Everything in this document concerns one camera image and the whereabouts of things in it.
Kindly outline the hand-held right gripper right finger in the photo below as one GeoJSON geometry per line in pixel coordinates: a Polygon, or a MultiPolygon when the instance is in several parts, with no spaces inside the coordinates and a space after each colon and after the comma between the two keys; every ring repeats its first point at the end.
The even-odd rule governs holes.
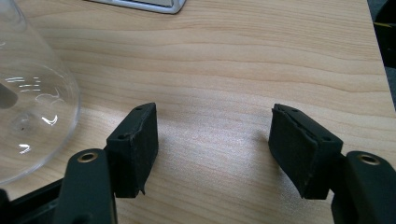
{"type": "Polygon", "coordinates": [[[275,104],[268,145],[302,198],[324,200],[343,141],[304,112],[275,104]]]}

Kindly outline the clear glass conical flask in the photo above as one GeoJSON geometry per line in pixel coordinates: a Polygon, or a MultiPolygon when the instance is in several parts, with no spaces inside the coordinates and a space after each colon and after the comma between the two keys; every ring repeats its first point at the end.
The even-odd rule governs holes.
{"type": "Polygon", "coordinates": [[[61,150],[79,110],[74,76],[16,2],[0,0],[0,185],[32,173],[61,150]]]}

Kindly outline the black base with yellow stripes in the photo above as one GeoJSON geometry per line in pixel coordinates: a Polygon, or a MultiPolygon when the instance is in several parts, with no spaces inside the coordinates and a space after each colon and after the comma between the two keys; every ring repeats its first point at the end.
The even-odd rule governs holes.
{"type": "Polygon", "coordinates": [[[396,0],[386,0],[374,27],[384,65],[396,69],[396,0]]]}

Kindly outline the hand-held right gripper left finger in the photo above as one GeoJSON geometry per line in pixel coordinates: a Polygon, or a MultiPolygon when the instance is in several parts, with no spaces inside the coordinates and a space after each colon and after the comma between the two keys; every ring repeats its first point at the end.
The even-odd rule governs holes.
{"type": "Polygon", "coordinates": [[[106,140],[111,185],[117,198],[145,193],[158,150],[156,104],[135,107],[106,140]]]}

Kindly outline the white wire shelf rack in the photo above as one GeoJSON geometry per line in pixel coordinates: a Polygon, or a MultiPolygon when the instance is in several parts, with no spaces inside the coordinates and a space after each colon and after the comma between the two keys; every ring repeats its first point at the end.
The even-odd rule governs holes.
{"type": "Polygon", "coordinates": [[[88,0],[117,7],[128,7],[162,14],[177,14],[187,0],[88,0]]]}

